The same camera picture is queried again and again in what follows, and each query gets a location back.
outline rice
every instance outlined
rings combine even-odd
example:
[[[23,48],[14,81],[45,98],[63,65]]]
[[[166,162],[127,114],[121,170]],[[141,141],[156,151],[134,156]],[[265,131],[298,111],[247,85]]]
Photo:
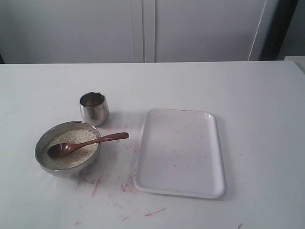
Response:
[[[57,138],[53,139],[43,150],[42,161],[43,164],[50,169],[67,169],[75,167],[88,158],[96,151],[98,143],[84,146],[74,152],[59,158],[51,158],[47,154],[48,149],[56,144],[60,143],[82,143],[90,140],[96,139],[96,136],[93,132],[85,129],[77,129],[68,131]]]

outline metal cup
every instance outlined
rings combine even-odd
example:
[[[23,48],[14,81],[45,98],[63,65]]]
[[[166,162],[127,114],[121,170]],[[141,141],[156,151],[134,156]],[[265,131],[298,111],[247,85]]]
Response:
[[[81,116],[93,126],[102,125],[109,117],[106,97],[100,92],[89,92],[80,99]]]

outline stainless steel bowl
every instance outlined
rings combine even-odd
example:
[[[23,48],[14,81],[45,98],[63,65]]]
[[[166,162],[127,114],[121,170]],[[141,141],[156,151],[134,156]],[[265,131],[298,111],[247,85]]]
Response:
[[[99,143],[96,151],[92,154],[92,156],[84,161],[83,163],[79,164],[78,166],[68,168],[68,169],[50,169],[47,168],[42,161],[42,153],[44,148],[56,137],[70,131],[70,130],[76,130],[76,129],[86,129],[91,132],[93,132],[96,136],[96,138],[101,137],[100,132],[98,129],[96,129],[94,126],[92,126],[89,123],[80,122],[80,121],[72,121],[67,123],[59,124],[52,129],[48,130],[38,141],[36,148],[35,148],[35,157],[37,162],[40,164],[40,166],[47,171],[48,173],[53,174],[54,176],[69,176],[73,174],[77,174],[80,171],[82,171],[84,168],[86,168],[88,165],[90,165],[100,154],[101,150],[101,144]]]

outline white table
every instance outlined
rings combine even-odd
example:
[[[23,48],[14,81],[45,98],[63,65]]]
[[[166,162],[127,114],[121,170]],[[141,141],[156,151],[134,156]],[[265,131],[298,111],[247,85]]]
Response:
[[[2,65],[0,76],[0,228],[304,228],[305,75],[293,62]],[[53,177],[35,145],[54,125],[81,120],[79,98],[89,91],[109,103],[101,134],[126,129],[131,138],[103,144],[79,180]],[[125,186],[151,108],[215,114],[221,198]]]

